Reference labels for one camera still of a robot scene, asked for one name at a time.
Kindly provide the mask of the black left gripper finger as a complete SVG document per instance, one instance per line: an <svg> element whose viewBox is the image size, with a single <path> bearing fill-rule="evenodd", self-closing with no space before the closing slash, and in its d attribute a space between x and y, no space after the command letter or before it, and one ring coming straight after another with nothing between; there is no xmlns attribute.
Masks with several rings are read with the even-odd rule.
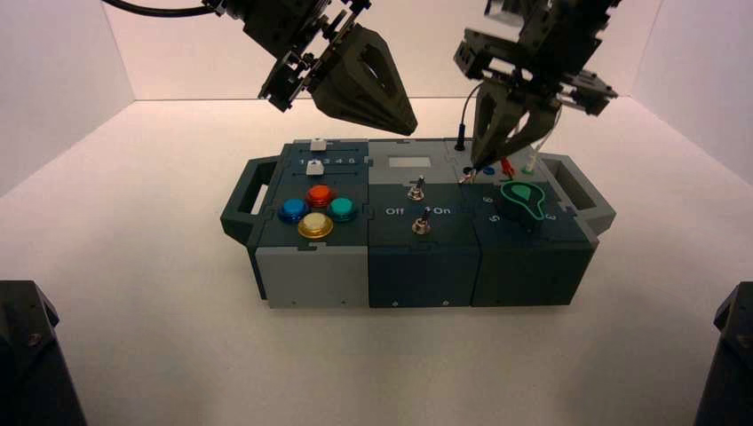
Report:
<svg viewBox="0 0 753 426"><path fill-rule="evenodd" d="M387 42L376 31L356 26L356 109L362 123L403 136L417 119Z"/></svg>
<svg viewBox="0 0 753 426"><path fill-rule="evenodd" d="M312 98L324 114L346 122L362 123L356 109L356 26L347 34L333 56L321 67Z"/></svg>

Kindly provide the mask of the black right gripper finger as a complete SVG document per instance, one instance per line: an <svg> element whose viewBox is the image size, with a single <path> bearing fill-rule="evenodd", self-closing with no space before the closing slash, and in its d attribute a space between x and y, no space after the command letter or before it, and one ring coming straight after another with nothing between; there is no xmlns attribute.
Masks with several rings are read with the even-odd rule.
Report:
<svg viewBox="0 0 753 426"><path fill-rule="evenodd" d="M485 80L480 85L473 124L473 167L486 167L520 150L510 133L520 121L521 104L509 95L500 83Z"/></svg>
<svg viewBox="0 0 753 426"><path fill-rule="evenodd" d="M510 154L515 154L522 148L531 145L546 136L554 127L559 117L560 107L554 108L531 108L528 111L526 124L514 135L509 133L522 115L502 114L493 122L490 135L483 138L483 165L488 166L492 162L501 160Z"/></svg>

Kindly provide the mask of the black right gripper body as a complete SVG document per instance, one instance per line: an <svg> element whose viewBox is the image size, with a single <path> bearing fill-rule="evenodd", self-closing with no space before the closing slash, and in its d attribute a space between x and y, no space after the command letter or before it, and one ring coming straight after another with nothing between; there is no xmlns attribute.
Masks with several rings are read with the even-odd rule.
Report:
<svg viewBox="0 0 753 426"><path fill-rule="evenodd" d="M488 1L484 15L519 29L515 41L467 28L454 61L467 78L492 73L503 83L554 98L565 85L567 104L600 114L617 97L613 87L585 68L601 45L618 1Z"/></svg>

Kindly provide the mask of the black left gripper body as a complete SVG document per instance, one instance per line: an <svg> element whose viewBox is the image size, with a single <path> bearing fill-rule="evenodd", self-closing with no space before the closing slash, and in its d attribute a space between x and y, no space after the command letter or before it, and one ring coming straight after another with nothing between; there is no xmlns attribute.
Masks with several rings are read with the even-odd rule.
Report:
<svg viewBox="0 0 753 426"><path fill-rule="evenodd" d="M243 32L275 58L258 94L282 112L301 91L313 92L345 53L345 39L370 1L346 1L334 19L329 1L204 1L218 16L243 22Z"/></svg>

